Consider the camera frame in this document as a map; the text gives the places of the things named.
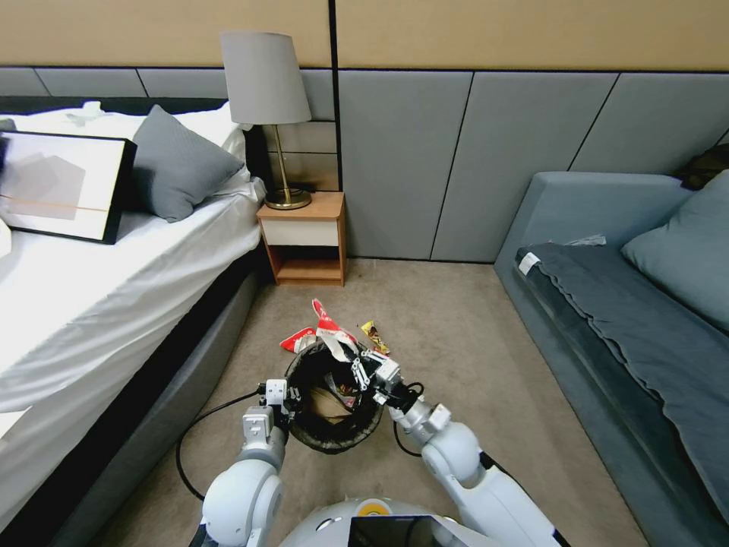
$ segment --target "beige carpet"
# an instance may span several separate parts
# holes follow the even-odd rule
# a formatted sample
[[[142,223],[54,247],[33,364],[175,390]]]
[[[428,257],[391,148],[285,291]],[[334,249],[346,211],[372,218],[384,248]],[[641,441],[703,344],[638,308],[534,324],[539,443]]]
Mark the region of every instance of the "beige carpet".
[[[208,406],[283,374],[292,355],[278,342],[315,325],[315,296],[352,331],[374,319],[406,379],[422,381],[428,400],[474,430],[573,547],[646,545],[491,266],[353,260],[344,288],[268,286]],[[183,459],[199,489],[240,450],[244,409],[217,413],[186,440]],[[398,498],[457,517],[422,462],[398,449],[386,416],[369,439],[338,456],[292,438],[282,480],[271,545],[316,507],[346,497]],[[199,519],[200,503],[180,482],[170,451],[94,544],[187,546]]]

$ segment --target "trash bin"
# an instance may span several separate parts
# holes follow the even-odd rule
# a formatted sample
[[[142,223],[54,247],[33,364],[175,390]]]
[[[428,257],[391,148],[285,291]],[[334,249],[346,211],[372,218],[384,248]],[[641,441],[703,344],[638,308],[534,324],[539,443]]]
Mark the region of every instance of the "trash bin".
[[[294,358],[286,379],[301,394],[301,410],[290,422],[289,431],[316,451],[347,451],[366,439],[380,423],[382,406],[361,393],[351,365],[334,359],[322,340]],[[335,408],[341,410],[336,417],[325,411]]]

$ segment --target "picture frame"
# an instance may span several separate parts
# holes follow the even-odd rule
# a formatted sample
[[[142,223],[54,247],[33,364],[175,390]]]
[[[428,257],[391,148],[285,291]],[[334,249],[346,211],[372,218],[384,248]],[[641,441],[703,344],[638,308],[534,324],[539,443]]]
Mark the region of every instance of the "picture frame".
[[[116,243],[137,145],[128,139],[3,131],[0,218],[12,229]]]

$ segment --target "wooden nightstand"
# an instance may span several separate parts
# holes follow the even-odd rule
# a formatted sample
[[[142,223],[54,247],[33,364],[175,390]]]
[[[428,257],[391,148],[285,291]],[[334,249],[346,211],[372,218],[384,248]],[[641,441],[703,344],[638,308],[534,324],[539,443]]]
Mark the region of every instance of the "wooden nightstand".
[[[342,285],[347,262],[344,194],[316,192],[294,210],[262,207],[258,222],[276,285]]]

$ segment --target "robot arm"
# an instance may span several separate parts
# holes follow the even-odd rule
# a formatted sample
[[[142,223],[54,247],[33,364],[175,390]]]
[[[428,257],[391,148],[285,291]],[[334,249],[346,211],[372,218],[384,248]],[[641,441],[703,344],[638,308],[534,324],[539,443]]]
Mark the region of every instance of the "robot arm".
[[[361,391],[387,405],[406,435],[422,447],[426,467],[456,503],[467,527],[505,547],[569,545],[519,484],[479,447],[470,428],[453,422],[445,406],[426,403],[404,384],[396,362],[364,351],[351,364]],[[286,380],[269,380],[264,393],[260,406],[243,415],[245,444],[236,463],[216,477],[203,502],[202,524],[220,545],[265,545],[281,501],[278,473],[289,406],[301,398]]]
[[[456,503],[467,527],[508,547],[569,545],[521,486],[479,447],[468,426],[451,421],[442,404],[430,405],[409,390],[392,359],[363,352],[363,360],[365,370],[376,367],[368,385],[374,399],[388,405],[392,418],[422,447],[425,466]]]
[[[287,405],[297,400],[286,380],[269,380],[260,406],[245,411],[241,453],[213,480],[203,501],[201,525],[217,544],[266,545],[283,496],[279,472],[286,455]]]

